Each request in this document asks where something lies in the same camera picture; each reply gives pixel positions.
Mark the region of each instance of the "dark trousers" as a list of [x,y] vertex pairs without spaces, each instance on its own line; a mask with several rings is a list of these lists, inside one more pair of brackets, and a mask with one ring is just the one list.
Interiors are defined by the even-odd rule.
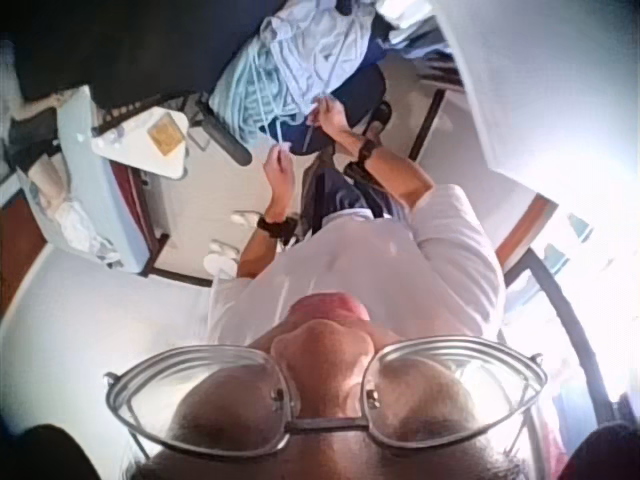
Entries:
[[391,194],[357,180],[352,185],[331,167],[316,170],[302,201],[303,235],[309,230],[317,233],[329,215],[354,208],[369,210],[374,218],[392,217],[406,221],[404,207]]

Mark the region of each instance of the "black watch strap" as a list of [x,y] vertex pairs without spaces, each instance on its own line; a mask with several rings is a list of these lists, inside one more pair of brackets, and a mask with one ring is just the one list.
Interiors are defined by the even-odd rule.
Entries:
[[257,227],[264,230],[271,238],[280,240],[283,245],[288,245],[296,232],[298,221],[293,217],[287,217],[284,222],[269,223],[264,217],[260,217]]
[[373,154],[373,151],[377,147],[378,144],[376,142],[374,142],[370,138],[365,138],[364,143],[358,151],[358,161],[356,163],[358,163],[358,165],[360,165],[361,167],[364,167],[365,162],[369,160],[369,158]]

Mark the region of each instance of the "small yellow card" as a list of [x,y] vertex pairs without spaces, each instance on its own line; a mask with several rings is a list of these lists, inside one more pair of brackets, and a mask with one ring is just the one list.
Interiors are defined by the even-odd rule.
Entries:
[[147,133],[153,144],[165,157],[184,142],[184,134],[169,112],[151,125]]

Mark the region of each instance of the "eyeglasses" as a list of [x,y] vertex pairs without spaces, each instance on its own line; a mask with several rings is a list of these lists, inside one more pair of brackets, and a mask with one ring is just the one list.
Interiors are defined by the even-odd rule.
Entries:
[[365,431],[383,447],[407,450],[460,443],[525,412],[547,383],[535,360],[462,336],[378,352],[357,387],[360,416],[349,418],[298,418],[294,382],[251,348],[177,348],[106,377],[107,406],[139,447],[138,435],[226,460],[273,454],[292,436],[314,433]]

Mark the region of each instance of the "man's nose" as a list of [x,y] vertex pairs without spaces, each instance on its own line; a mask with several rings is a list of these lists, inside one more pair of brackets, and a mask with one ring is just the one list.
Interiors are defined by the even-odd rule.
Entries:
[[360,385],[374,355],[367,334],[311,320],[274,340],[271,355],[298,390],[300,417],[360,415]]

